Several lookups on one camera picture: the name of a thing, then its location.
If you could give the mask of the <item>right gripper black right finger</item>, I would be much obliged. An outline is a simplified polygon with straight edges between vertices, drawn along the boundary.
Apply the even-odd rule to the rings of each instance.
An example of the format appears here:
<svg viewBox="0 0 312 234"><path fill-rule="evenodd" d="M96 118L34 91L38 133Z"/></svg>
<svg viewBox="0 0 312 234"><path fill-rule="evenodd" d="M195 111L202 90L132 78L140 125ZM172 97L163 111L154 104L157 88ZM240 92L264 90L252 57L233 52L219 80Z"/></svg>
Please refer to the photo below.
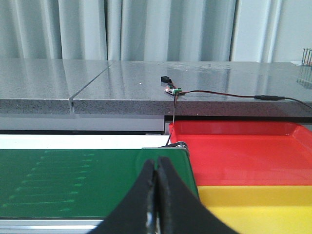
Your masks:
<svg viewBox="0 0 312 234"><path fill-rule="evenodd" d="M158 159L159 224L162 234L235 234L186 186L167 157Z"/></svg>

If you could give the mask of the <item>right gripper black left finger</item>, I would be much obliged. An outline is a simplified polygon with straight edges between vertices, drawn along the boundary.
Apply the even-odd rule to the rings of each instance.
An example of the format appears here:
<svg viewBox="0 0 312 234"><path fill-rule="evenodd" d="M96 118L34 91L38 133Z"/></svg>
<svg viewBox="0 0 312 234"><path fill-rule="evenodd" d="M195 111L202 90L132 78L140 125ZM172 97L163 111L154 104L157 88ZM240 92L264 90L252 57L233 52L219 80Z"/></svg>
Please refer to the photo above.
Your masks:
<svg viewBox="0 0 312 234"><path fill-rule="evenodd" d="M145 161L135 183L117 207L89 233L154 234L156 231L155 162Z"/></svg>

